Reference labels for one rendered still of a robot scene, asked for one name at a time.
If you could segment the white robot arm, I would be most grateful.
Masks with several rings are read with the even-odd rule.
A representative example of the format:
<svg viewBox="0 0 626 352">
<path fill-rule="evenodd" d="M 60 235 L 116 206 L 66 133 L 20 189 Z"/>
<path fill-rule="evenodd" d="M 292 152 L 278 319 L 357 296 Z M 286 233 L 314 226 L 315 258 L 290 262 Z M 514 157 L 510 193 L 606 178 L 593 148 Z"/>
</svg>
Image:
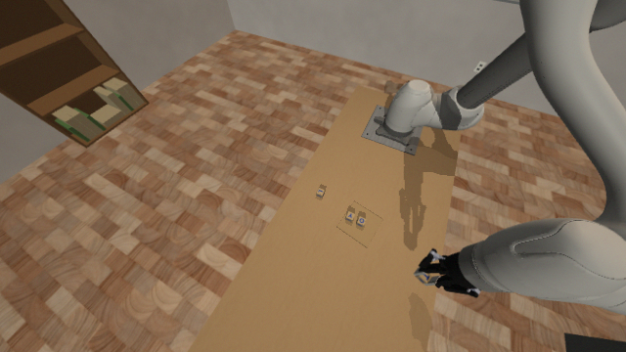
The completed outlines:
<svg viewBox="0 0 626 352">
<path fill-rule="evenodd" d="M 626 110 L 589 43 L 592 31 L 626 21 L 626 0 L 519 0 L 519 7 L 525 33 L 512 45 L 466 85 L 442 94 L 423 80 L 408 81 L 385 117 L 375 117 L 376 134 L 409 146 L 416 127 L 469 129 L 482 118 L 484 102 L 533 71 L 601 175 L 604 212 L 593 221 L 550 218 L 501 230 L 465 246 L 458 257 L 460 270 L 486 292 L 515 292 L 626 315 Z"/>
</svg>

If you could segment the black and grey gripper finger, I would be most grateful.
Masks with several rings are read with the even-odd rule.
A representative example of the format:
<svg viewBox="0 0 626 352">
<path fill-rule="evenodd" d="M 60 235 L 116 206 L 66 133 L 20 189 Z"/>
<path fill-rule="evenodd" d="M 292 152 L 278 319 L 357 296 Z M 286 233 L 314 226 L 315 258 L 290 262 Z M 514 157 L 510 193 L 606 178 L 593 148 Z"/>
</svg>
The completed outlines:
<svg viewBox="0 0 626 352">
<path fill-rule="evenodd" d="M 481 292 L 480 289 L 467 289 L 467 288 L 463 288 L 459 285 L 456 285 L 456 283 L 454 282 L 453 279 L 450 279 L 447 275 L 444 276 L 435 276 L 432 277 L 430 279 L 430 281 L 428 282 L 428 284 L 424 284 L 425 286 L 436 286 L 438 288 L 440 288 L 441 286 L 444 286 L 444 289 L 446 291 L 450 291 L 450 292 L 456 292 L 456 293 L 462 293 L 462 294 L 468 294 L 470 296 L 473 296 L 475 298 L 477 298 Z"/>
<path fill-rule="evenodd" d="M 430 253 L 427 256 L 428 257 L 422 263 L 419 264 L 421 268 L 418 268 L 416 270 L 416 272 L 414 273 L 415 276 L 420 276 L 420 275 L 425 275 L 425 274 L 436 274 L 436 273 L 439 273 L 440 275 L 449 276 L 448 270 L 440 269 L 439 263 L 429 264 L 434 260 L 445 259 L 445 257 L 437 254 L 437 250 L 434 248 L 430 251 Z"/>
</svg>

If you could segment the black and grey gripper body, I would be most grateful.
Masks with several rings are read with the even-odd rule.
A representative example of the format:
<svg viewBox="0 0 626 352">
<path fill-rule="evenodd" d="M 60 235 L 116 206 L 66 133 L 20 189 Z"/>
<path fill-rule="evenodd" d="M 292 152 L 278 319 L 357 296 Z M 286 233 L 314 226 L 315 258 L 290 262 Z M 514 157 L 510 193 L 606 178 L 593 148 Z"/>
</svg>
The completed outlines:
<svg viewBox="0 0 626 352">
<path fill-rule="evenodd" d="M 453 279 L 454 282 L 457 283 L 459 286 L 462 286 L 465 288 L 476 288 L 463 276 L 460 270 L 459 263 L 458 263 L 459 253 L 460 252 L 457 252 L 449 256 L 442 255 L 443 257 L 445 257 L 445 259 L 439 259 L 440 269 L 448 268 L 447 269 L 449 273 L 448 277 L 450 279 Z"/>
</svg>

